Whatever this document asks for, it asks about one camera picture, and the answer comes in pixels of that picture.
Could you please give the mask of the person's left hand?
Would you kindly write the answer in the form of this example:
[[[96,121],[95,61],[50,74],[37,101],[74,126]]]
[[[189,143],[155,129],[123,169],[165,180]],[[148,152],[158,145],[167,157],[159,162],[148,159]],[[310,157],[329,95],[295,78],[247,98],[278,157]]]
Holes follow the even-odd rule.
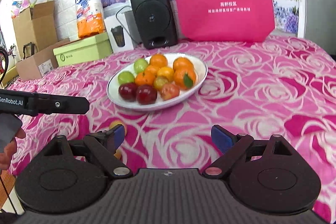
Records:
[[[25,131],[20,128],[11,142],[4,148],[3,153],[0,153],[0,169],[7,170],[11,164],[14,154],[17,152],[17,139],[24,139]]]

